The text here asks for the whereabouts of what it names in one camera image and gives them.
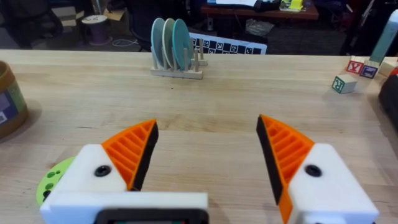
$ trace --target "black screw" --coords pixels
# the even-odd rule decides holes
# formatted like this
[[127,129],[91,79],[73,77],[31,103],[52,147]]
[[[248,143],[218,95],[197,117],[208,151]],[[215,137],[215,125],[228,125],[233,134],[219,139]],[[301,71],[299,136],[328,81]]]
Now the black screw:
[[305,171],[308,175],[313,177],[320,177],[322,175],[321,169],[316,165],[308,165],[305,167]]
[[98,167],[95,170],[94,175],[96,177],[104,177],[104,176],[108,175],[110,172],[111,172],[110,166],[103,165],[103,166]]

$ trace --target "dish rack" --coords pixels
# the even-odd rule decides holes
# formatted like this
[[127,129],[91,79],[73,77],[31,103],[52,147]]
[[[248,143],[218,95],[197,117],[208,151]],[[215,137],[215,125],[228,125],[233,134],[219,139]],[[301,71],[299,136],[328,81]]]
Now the dish rack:
[[[193,49],[193,40],[190,39],[190,47]],[[207,60],[204,58],[203,54],[203,39],[199,39],[199,49],[195,48],[193,51],[193,59],[191,59],[191,65],[188,65],[188,49],[184,48],[184,64],[185,68],[177,69],[178,65],[175,59],[174,50],[173,52],[173,68],[169,67],[166,61],[165,49],[162,47],[162,60],[164,67],[157,64],[156,57],[154,54],[154,49],[152,49],[152,59],[154,61],[154,66],[151,68],[150,72],[152,75],[162,76],[162,77],[175,77],[175,78],[192,78],[192,79],[203,79],[203,71],[199,70],[199,66],[207,66]]]

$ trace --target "wooden table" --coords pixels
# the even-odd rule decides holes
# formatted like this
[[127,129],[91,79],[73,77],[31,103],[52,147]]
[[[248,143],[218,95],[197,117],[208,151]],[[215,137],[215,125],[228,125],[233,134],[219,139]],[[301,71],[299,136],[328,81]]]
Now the wooden table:
[[0,143],[1,223],[41,224],[36,186],[88,143],[157,118],[145,191],[208,192],[211,223],[281,223],[256,134],[259,113],[334,145],[377,208],[398,223],[397,135],[384,77],[330,88],[348,57],[206,55],[203,80],[150,75],[150,54],[1,50],[30,118]]
[[217,7],[204,4],[200,8],[202,14],[213,16],[248,16],[248,17],[263,17],[263,18],[288,18],[288,19],[306,19],[317,20],[319,13],[311,1],[310,6],[305,6],[305,11],[300,12],[287,12],[281,10],[273,10],[266,12],[254,12],[252,9],[233,9],[228,7]]

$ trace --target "orange ridged finger pad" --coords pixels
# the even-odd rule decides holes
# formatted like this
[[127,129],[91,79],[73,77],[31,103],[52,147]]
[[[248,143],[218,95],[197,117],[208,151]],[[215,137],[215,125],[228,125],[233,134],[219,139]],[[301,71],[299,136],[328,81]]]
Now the orange ridged finger pad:
[[141,189],[158,137],[156,120],[152,119],[127,128],[102,143],[128,190]]
[[262,114],[257,122],[257,134],[275,202],[287,223],[292,211],[289,182],[315,143],[290,126]]

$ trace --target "green gear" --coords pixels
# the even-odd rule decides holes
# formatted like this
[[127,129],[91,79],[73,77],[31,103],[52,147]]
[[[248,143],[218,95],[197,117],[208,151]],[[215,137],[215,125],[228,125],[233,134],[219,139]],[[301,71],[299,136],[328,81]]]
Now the green gear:
[[39,185],[37,186],[36,190],[36,201],[39,206],[43,204],[44,201],[44,192],[47,190],[52,190],[58,181],[60,181],[61,177],[69,167],[69,165],[74,160],[74,156],[64,161],[58,163],[53,168],[51,168],[43,179],[40,181]]

